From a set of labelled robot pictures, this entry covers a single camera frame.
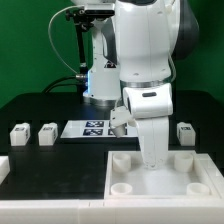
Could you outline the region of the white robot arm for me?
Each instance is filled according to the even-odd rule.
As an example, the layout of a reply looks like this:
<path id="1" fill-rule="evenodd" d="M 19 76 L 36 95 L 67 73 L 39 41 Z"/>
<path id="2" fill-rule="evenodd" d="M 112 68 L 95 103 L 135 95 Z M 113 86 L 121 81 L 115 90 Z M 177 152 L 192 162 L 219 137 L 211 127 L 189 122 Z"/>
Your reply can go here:
<path id="1" fill-rule="evenodd" d="M 143 162 L 154 169 L 168 153 L 175 59 L 194 49 L 199 27 L 188 0 L 71 0 L 82 29 L 92 30 L 93 65 L 86 102 L 112 105 L 117 137 L 137 129 Z"/>

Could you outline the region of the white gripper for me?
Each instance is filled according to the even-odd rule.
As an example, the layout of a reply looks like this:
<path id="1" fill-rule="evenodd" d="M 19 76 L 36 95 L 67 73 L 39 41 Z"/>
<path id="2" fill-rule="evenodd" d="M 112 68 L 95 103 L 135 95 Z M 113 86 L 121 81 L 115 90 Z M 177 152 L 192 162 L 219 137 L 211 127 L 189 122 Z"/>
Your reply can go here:
<path id="1" fill-rule="evenodd" d="M 169 116 L 173 113 L 171 84 L 123 89 L 123 105 L 110 112 L 110 128 L 116 137 L 125 125 L 137 130 L 143 163 L 148 169 L 162 166 L 168 156 Z"/>

